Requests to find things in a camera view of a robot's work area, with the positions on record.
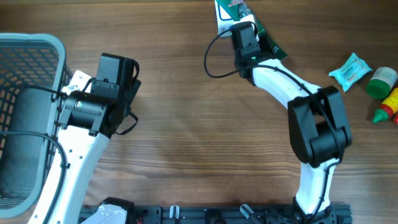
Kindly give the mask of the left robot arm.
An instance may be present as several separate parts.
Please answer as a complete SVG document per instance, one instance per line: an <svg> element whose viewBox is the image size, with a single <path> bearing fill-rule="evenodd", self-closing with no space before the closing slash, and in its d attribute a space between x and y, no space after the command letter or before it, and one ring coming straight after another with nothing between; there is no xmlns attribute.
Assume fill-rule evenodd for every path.
<svg viewBox="0 0 398 224"><path fill-rule="evenodd" d="M97 74L67 98L54 142L55 154L29 223L76 223L96 164L112 135L128 116L137 119L131 103L141 85L139 63L103 53Z"/></svg>

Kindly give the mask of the green glove package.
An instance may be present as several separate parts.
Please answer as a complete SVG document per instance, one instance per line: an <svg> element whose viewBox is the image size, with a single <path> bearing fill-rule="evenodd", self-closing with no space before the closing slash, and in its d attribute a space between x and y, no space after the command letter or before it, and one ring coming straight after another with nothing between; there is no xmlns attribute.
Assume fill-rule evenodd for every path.
<svg viewBox="0 0 398 224"><path fill-rule="evenodd" d="M256 25L258 29L258 36L260 41L260 47L266 52L270 52L275 58L282 60L286 58L287 54L280 48L280 46L274 41L267 29L261 24L256 17L255 13L248 7L244 0L216 0L221 7L231 16L235 21L239 21L243 17L253 14L256 19Z"/></svg>

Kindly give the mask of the green lid spice jar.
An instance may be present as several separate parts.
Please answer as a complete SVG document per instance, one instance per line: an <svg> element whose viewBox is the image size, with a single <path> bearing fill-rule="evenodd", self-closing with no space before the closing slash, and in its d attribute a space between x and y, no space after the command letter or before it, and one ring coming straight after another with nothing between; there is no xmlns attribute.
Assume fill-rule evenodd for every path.
<svg viewBox="0 0 398 224"><path fill-rule="evenodd" d="M397 72L389 67L380 67L366 86L366 93L377 99L386 98L397 82Z"/></svg>

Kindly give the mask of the red sauce bottle green cap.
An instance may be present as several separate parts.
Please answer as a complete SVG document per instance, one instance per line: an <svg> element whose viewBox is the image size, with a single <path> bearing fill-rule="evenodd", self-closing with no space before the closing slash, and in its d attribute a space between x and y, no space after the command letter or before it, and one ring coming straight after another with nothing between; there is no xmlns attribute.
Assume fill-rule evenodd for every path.
<svg viewBox="0 0 398 224"><path fill-rule="evenodd" d="M387 121L397 112L397 88L381 103L380 107L374 112L373 123Z"/></svg>

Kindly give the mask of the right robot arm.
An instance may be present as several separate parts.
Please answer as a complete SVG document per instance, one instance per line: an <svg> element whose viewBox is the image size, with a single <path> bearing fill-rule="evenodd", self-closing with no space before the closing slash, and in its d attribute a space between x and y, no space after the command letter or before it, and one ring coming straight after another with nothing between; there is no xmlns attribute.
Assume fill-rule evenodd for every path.
<svg viewBox="0 0 398 224"><path fill-rule="evenodd" d="M302 80L262 51L253 22L229 28L239 74L288 110L290 145L301 162L295 206L304 223L326 218L333 172L352 142L340 92Z"/></svg>

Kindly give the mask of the teal wet wipes pack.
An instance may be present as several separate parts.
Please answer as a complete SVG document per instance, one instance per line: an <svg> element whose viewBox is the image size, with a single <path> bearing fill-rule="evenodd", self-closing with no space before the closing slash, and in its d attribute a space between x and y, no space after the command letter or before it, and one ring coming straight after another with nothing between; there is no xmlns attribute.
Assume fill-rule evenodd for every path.
<svg viewBox="0 0 398 224"><path fill-rule="evenodd" d="M372 69L367 63L352 53L348 60L339 69L330 72L328 75L334 77L343 91L348 91L351 86L364 77Z"/></svg>

